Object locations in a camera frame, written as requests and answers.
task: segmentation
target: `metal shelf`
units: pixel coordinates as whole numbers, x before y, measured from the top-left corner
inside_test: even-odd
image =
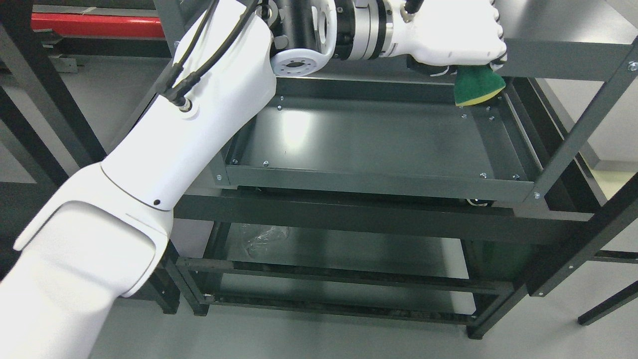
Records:
[[[507,99],[452,99],[446,84],[280,79],[225,171],[231,185],[524,201],[540,168]]]

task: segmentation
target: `white robotic hand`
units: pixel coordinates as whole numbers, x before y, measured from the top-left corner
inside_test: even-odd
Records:
[[[491,0],[425,0],[415,14],[406,13],[404,1],[393,0],[392,11],[386,56],[409,54],[435,66],[486,65],[507,51]]]

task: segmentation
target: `cable connector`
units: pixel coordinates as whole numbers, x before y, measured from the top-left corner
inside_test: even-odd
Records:
[[[174,88],[168,89],[161,95],[164,96],[170,103],[177,107],[184,108],[187,99],[184,97],[188,91],[191,91],[195,85],[197,85],[202,78],[195,72],[188,75],[185,79],[180,81]]]

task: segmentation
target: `caster wheel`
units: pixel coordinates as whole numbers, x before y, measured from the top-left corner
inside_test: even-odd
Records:
[[[494,201],[488,201],[486,199],[466,199],[465,201],[474,207],[491,207],[492,204],[494,204]]]

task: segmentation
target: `black band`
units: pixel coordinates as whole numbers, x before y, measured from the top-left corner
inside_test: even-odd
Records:
[[[385,45],[385,25],[387,17],[392,15],[392,10],[389,10],[389,14],[385,13],[385,2],[383,0],[376,0],[376,6],[379,9],[379,34],[376,37],[375,51],[370,56],[370,59],[376,59],[379,57],[379,54],[381,54],[383,45]]]
[[[334,57],[348,59],[355,38],[355,10],[352,0],[335,0],[337,7],[337,44]]]

